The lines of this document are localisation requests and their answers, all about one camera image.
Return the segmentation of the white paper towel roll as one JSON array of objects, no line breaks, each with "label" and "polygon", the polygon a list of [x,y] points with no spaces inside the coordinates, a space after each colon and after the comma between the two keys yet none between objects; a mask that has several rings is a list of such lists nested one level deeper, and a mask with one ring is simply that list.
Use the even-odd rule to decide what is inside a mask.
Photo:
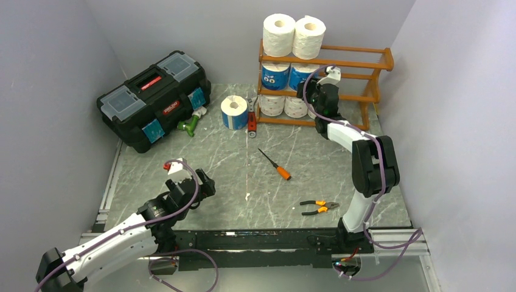
[{"label": "white paper towel roll", "polygon": [[307,115],[307,105],[297,97],[286,97],[284,103],[284,113],[291,118],[299,119]]},{"label": "white paper towel roll", "polygon": [[295,24],[292,53],[302,60],[319,55],[326,32],[326,25],[318,18],[305,15]]},{"label": "white paper towel roll", "polygon": [[291,53],[296,21],[289,15],[275,13],[263,21],[262,44],[266,55],[284,57]]}]

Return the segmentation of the blue paper roll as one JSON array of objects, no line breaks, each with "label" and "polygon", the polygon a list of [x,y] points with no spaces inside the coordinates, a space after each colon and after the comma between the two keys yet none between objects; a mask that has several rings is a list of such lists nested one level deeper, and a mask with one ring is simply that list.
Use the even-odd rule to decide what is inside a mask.
[{"label": "blue paper roll", "polygon": [[272,91],[280,91],[287,87],[291,64],[264,61],[261,64],[262,86]]}]

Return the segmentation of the white roll with red print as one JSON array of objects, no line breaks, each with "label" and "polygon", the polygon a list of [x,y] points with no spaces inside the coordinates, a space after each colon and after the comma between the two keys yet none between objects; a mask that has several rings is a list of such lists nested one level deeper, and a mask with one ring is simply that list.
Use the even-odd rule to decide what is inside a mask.
[{"label": "white roll with red print", "polygon": [[266,116],[275,117],[284,112],[285,96],[265,96],[258,97],[261,113]]}]

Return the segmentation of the orange wooden shelf rack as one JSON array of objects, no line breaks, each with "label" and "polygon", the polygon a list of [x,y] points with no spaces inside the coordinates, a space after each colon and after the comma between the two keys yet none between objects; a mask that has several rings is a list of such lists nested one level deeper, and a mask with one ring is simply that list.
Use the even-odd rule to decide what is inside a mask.
[{"label": "orange wooden shelf rack", "polygon": [[355,126],[365,131],[370,129],[369,107],[375,107],[381,99],[378,85],[380,73],[394,69],[394,59],[388,47],[370,49],[323,45],[317,58],[303,60],[292,54],[285,57],[269,56],[264,51],[263,43],[260,43],[259,64],[263,65],[264,62],[290,65],[336,65],[341,71],[341,80],[338,84],[339,99],[357,103],[361,122]]}]

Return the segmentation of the white dotted roll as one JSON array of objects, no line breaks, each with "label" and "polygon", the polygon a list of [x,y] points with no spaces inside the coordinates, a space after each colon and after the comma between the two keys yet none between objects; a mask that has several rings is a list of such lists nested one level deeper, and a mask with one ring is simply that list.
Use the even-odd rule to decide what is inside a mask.
[{"label": "white dotted roll", "polygon": [[312,109],[311,109],[311,108],[309,108],[309,109],[307,110],[307,114],[308,114],[308,116],[309,116],[311,119],[315,119],[315,118],[316,118],[316,115],[314,114],[314,112],[312,111]]}]

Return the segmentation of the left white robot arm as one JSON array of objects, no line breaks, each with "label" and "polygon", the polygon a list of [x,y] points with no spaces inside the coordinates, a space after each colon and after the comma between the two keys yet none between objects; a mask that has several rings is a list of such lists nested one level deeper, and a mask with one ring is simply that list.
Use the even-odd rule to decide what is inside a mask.
[{"label": "left white robot arm", "polygon": [[174,176],[165,185],[167,191],[109,231],[64,252],[57,248],[45,252],[35,276],[36,291],[83,291],[95,277],[103,278],[139,257],[177,251],[174,225],[215,195],[215,181],[196,169],[194,175]]}]

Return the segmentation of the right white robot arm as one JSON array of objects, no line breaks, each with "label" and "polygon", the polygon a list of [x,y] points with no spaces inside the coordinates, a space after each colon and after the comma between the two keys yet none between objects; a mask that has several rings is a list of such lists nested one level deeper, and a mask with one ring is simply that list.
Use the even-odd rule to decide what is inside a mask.
[{"label": "right white robot arm", "polygon": [[320,85],[316,80],[300,82],[297,90],[297,97],[312,106],[317,132],[352,155],[355,193],[341,218],[345,230],[335,236],[337,248],[351,252],[359,243],[356,233],[367,230],[375,205],[398,185],[400,174],[392,139],[364,132],[343,118],[337,94],[337,86]]}]

